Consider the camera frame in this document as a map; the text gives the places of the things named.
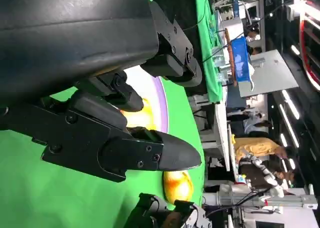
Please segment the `blue box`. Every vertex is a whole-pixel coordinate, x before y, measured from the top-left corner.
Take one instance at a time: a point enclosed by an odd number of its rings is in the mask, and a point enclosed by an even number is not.
[[[231,42],[237,82],[249,82],[247,42],[244,36]]]

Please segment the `ceiling light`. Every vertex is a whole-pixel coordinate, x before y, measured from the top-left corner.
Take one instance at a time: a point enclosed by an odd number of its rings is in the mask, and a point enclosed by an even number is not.
[[[296,164],[295,164],[294,160],[290,158],[289,162],[290,162],[290,166],[291,166],[292,170],[294,170],[296,168]]]
[[[283,165],[283,168],[284,168],[285,173],[287,173],[287,172],[288,172],[288,169],[287,169],[286,162],[285,162],[284,159],[282,159],[282,165]]]
[[[284,107],[282,106],[282,104],[280,104],[279,107],[280,107],[280,111],[281,111],[281,113],[282,113],[282,116],[283,116],[283,118],[284,118],[284,121],[285,121],[285,123],[286,123],[286,126],[287,126],[287,128],[288,128],[288,130],[289,130],[289,132],[290,132],[290,135],[291,135],[292,139],[293,139],[294,145],[295,145],[295,147],[299,148],[298,139],[297,139],[297,137],[296,137],[296,135],[295,135],[295,133],[294,133],[294,130],[293,130],[293,128],[292,128],[292,126],[291,126],[291,124],[290,124],[290,122],[289,122],[289,119],[288,119],[288,117],[287,117],[287,115],[286,115],[285,109],[284,109]]]
[[[309,22],[311,25],[313,25],[315,28],[317,28],[318,30],[320,30],[320,26],[315,23],[312,19],[310,19],[309,17],[305,16],[304,19]]]
[[[283,89],[283,90],[282,90],[282,94],[283,94],[283,97],[284,97],[285,101],[288,103],[288,105],[289,105],[289,107],[290,107],[290,110],[292,111],[294,117],[295,117],[297,120],[299,120],[300,114],[299,114],[296,106],[294,105],[294,103],[293,103],[292,100],[290,99],[290,96],[289,96],[288,92],[287,92],[285,89]]]
[[[305,3],[304,1],[301,1],[301,0],[293,0],[293,3],[294,3],[294,10],[295,11],[300,12],[300,13],[301,13],[301,11],[304,11],[312,18],[320,21],[320,11],[318,9],[312,7],[311,5],[308,5],[307,3]]]
[[[309,72],[306,72],[306,76],[308,77],[309,81],[313,85],[314,88],[316,88],[320,92],[320,85],[311,77]]]
[[[294,45],[291,45],[291,50],[297,55],[300,55],[300,51],[297,49],[297,47],[295,47]]]
[[[287,147],[287,146],[288,146],[288,143],[287,143],[287,140],[286,140],[284,134],[282,134],[282,133],[280,134],[280,139],[281,139],[282,145],[283,145],[284,147]]]

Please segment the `cable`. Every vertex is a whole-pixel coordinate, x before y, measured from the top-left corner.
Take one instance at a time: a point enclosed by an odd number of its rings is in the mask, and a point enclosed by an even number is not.
[[[278,10],[279,8],[283,7],[283,5],[287,2],[289,2],[291,0],[286,0],[285,2],[281,3],[280,5],[278,5],[276,8],[274,8],[270,13],[275,12],[276,10]],[[265,19],[266,16],[263,16],[258,22],[261,22],[262,20]],[[242,36],[245,32],[242,32],[241,34],[239,34],[236,38],[232,39],[231,42],[233,42],[234,40],[238,39],[240,36]],[[228,46],[228,44],[222,46],[220,49],[218,49],[215,53],[213,53],[212,55],[210,55],[209,57],[207,57],[206,59],[204,59],[202,61],[202,63],[205,63],[207,60],[209,60],[210,58],[212,58],[215,54],[217,54],[218,52],[220,52],[222,49],[226,48]]]
[[[234,208],[234,207],[239,207],[239,206],[241,206],[243,203],[245,203],[245,202],[253,199],[254,197],[257,197],[257,196],[259,196],[259,195],[263,195],[265,192],[267,192],[267,191],[269,191],[269,190],[270,190],[270,188],[265,189],[265,190],[260,191],[260,192],[257,192],[257,193],[255,193],[255,194],[247,197],[249,194],[252,193],[252,191],[251,191],[251,192],[248,193],[244,198],[242,198],[238,203],[236,203],[236,204],[234,204],[234,205],[227,205],[227,206],[221,207],[221,208],[219,208],[219,209],[213,210],[213,211],[209,212],[209,213],[206,215],[206,217],[209,217],[209,216],[211,216],[213,213],[216,213],[216,212],[224,211],[224,210],[227,210],[227,209],[230,209],[230,208]]]
[[[183,31],[187,31],[187,30],[190,30],[190,29],[192,29],[192,28],[195,28],[195,27],[197,27],[197,26],[203,21],[203,19],[204,19],[205,16],[206,16],[206,8],[207,8],[206,2],[207,2],[207,0],[204,0],[204,11],[203,11],[203,16],[201,17],[201,19],[200,19],[196,24],[194,24],[193,26],[190,26],[190,27],[188,27],[188,28],[182,29]]]

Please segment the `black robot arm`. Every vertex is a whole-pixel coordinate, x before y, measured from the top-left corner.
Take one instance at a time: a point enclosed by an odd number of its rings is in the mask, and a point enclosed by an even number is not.
[[[126,68],[181,86],[202,80],[175,20],[148,0],[0,0],[0,129],[44,145],[42,160],[115,182],[126,170],[178,171],[201,164],[174,136],[126,128],[119,111],[142,98]],[[76,86],[66,102],[49,95]]]

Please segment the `green tablecloth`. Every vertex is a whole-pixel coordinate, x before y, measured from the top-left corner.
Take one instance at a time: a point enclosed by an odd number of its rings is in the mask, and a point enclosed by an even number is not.
[[[211,14],[208,0],[196,0],[196,11],[202,60],[206,60],[212,55],[212,48],[219,45],[219,39],[216,34],[215,15]],[[215,67],[213,59],[210,58],[203,63],[206,88],[210,102],[216,103],[222,100],[222,86],[217,81],[218,68]]]
[[[183,87],[163,81],[169,112],[169,133],[198,149],[198,130]],[[66,100],[74,89],[56,98]],[[128,171],[114,183],[40,160],[43,146],[31,138],[0,131],[0,223],[3,228],[121,228],[139,194],[163,197],[162,172]],[[192,200],[201,202],[204,164],[189,171]]]

